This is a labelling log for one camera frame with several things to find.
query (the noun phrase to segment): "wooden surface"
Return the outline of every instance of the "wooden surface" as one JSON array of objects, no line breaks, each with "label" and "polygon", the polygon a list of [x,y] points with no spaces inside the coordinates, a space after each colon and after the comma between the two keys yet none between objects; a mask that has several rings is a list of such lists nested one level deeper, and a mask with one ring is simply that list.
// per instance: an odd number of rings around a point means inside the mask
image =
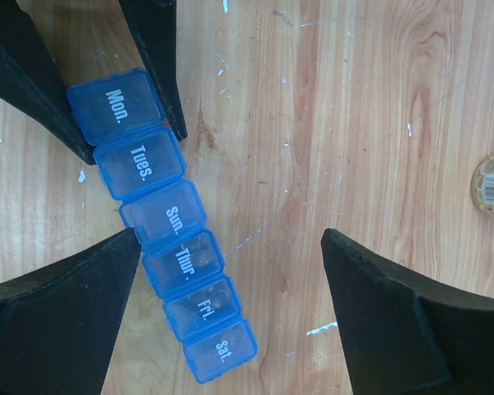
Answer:
[{"label": "wooden surface", "polygon": [[[115,0],[19,3],[66,83],[141,65]],[[336,321],[326,227],[494,297],[494,217],[468,192],[494,152],[494,0],[184,0],[178,27],[188,176],[259,354],[196,384],[140,268],[104,394],[350,393],[338,329],[306,335]],[[117,207],[0,100],[0,282],[121,230]]]}]

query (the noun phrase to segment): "blue plastic lid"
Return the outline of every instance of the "blue plastic lid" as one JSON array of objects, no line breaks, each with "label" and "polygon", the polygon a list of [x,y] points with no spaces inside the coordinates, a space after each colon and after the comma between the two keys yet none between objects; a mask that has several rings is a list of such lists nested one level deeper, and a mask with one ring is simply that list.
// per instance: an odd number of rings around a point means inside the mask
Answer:
[{"label": "blue plastic lid", "polygon": [[133,70],[68,89],[73,116],[92,146],[163,122],[163,109],[147,72]]},{"label": "blue plastic lid", "polygon": [[241,319],[186,345],[183,351],[196,380],[203,384],[253,358],[258,345],[249,323]]},{"label": "blue plastic lid", "polygon": [[142,264],[157,295],[164,299],[221,272],[225,261],[214,234],[203,230],[169,251],[145,251]]},{"label": "blue plastic lid", "polygon": [[107,142],[98,146],[93,156],[116,200],[170,184],[187,170],[174,134],[163,126]]},{"label": "blue plastic lid", "polygon": [[163,304],[170,327],[180,342],[205,336],[210,328],[240,315],[238,294],[227,276],[192,289]]},{"label": "blue plastic lid", "polygon": [[191,181],[171,185],[123,205],[119,212],[125,224],[135,227],[142,246],[172,247],[205,226],[207,214]]}]

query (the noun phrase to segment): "scratch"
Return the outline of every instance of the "scratch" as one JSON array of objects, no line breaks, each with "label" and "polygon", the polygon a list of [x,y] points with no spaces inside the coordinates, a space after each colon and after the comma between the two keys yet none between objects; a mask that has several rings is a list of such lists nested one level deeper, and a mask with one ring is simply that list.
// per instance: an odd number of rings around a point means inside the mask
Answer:
[{"label": "scratch", "polygon": [[223,58],[221,57],[221,55],[218,52],[216,52],[216,56],[218,57],[218,59],[221,60],[221,62],[223,63],[223,66],[225,66],[225,68],[227,70],[229,70],[229,65],[227,64],[227,62],[225,60],[223,60]]},{"label": "scratch", "polygon": [[[329,387],[329,388],[326,388],[326,389],[336,389],[336,388],[340,388],[340,384],[333,385],[332,387]],[[321,392],[325,391],[326,389],[317,389],[315,392],[313,392],[313,394],[321,393]]]},{"label": "scratch", "polygon": [[229,251],[228,253],[225,253],[223,256],[226,257],[229,253],[234,253],[236,251],[238,251],[239,249],[243,248],[248,242],[250,242],[252,239],[255,239],[256,236],[258,236],[260,233],[262,233],[262,231],[265,229],[265,227],[269,224],[271,224],[271,222],[273,222],[275,219],[277,219],[278,216],[272,216],[271,218],[269,218],[268,220],[266,220],[262,226],[259,227],[258,230],[256,230],[251,236],[249,236],[247,239],[245,239],[245,241],[234,247],[231,251]]},{"label": "scratch", "polygon": [[277,10],[274,10],[272,12],[273,15],[275,16],[281,16],[282,19],[283,19],[283,23],[285,23],[286,25],[288,26],[294,26],[291,21],[289,21],[289,19],[287,18],[287,14],[285,11],[277,11]]},{"label": "scratch", "polygon": [[430,111],[431,109],[436,107],[441,101],[446,99],[448,96],[452,95],[460,86],[462,86],[467,81],[467,78],[468,78],[468,74],[463,78],[461,78],[461,80],[458,82],[456,86],[454,86],[452,89],[446,92],[441,98],[439,98],[434,103],[432,103],[426,112]]},{"label": "scratch", "polygon": [[352,216],[351,214],[344,214],[342,212],[334,212],[333,214],[335,214],[336,216],[349,216],[350,218],[355,218],[356,220],[359,219],[358,216]]},{"label": "scratch", "polygon": [[282,29],[277,29],[277,31],[284,31],[284,30],[291,30],[291,29],[299,29],[301,27],[308,27],[308,26],[318,25],[320,23],[333,22],[333,21],[340,21],[340,18],[322,19],[320,21],[314,21],[314,22],[310,22],[310,23],[303,23],[302,25],[284,27]]},{"label": "scratch", "polygon": [[94,60],[99,60],[100,58],[102,58],[103,56],[105,56],[105,51],[103,51],[100,48],[97,48],[96,49],[96,53],[99,54],[99,56],[98,57],[95,57]]},{"label": "scratch", "polygon": [[337,326],[338,326],[338,323],[337,323],[337,321],[335,321],[334,323],[329,323],[328,325],[324,325],[323,327],[313,329],[313,330],[307,332],[305,335],[306,336],[318,335],[319,333],[322,333],[324,331],[327,331],[330,328],[334,328]]}]

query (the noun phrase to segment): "wood grain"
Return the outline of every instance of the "wood grain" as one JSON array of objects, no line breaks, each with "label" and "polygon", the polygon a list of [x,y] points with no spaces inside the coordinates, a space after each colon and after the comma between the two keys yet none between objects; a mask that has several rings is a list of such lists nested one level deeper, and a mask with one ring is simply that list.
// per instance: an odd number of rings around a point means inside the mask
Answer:
[{"label": "wood grain", "polygon": [[[68,84],[141,65],[115,0],[19,3]],[[326,227],[494,297],[468,193],[494,153],[494,1],[228,3],[179,1],[182,146],[259,354],[196,384],[140,269],[105,394],[351,393],[338,330],[306,336],[336,321]],[[2,101],[0,139],[0,281],[123,227],[96,169]]]}]

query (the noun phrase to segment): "bottle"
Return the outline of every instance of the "bottle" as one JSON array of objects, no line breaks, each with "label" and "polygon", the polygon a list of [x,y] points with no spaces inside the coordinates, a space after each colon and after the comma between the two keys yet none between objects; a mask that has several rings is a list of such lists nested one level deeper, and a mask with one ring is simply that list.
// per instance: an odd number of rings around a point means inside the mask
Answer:
[{"label": "bottle", "polygon": [[471,193],[474,204],[481,211],[494,214],[494,156],[486,158],[476,169]]}]

